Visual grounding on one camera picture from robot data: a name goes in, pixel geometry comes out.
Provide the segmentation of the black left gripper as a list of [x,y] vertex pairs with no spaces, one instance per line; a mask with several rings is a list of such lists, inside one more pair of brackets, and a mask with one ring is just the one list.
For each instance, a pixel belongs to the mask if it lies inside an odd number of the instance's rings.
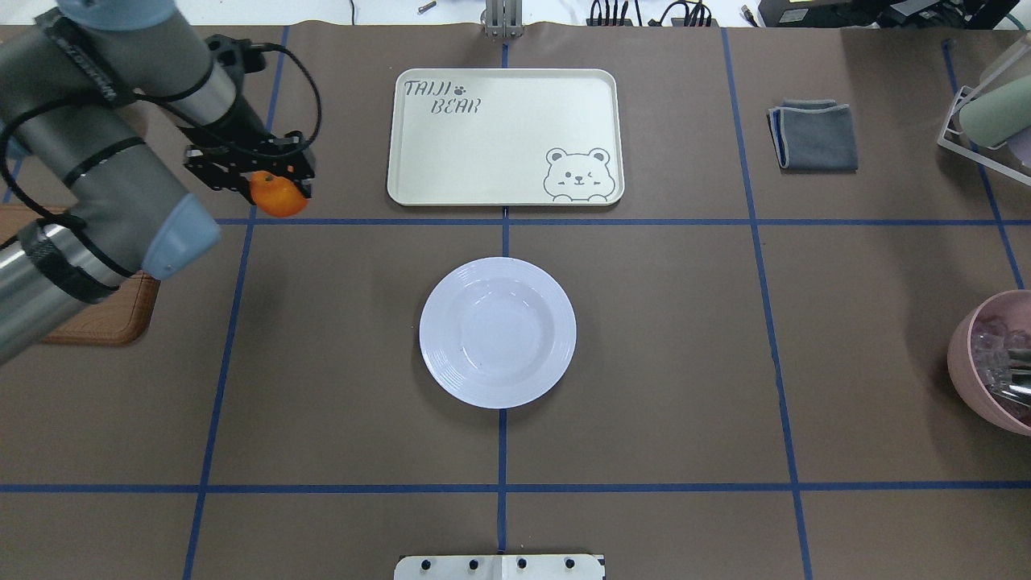
[[211,190],[228,190],[244,198],[251,197],[251,177],[256,172],[267,172],[291,181],[303,197],[310,198],[315,160],[312,140],[295,130],[248,144],[192,144],[185,148],[184,168]]

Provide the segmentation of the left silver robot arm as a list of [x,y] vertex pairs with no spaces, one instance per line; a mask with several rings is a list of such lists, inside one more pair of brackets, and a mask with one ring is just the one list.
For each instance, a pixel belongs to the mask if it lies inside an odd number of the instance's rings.
[[35,220],[2,245],[2,360],[220,242],[202,202],[126,120],[158,107],[205,186],[255,203],[259,172],[312,196],[311,135],[273,135],[243,94],[277,43],[202,38],[173,1],[59,1],[2,44],[2,180]]

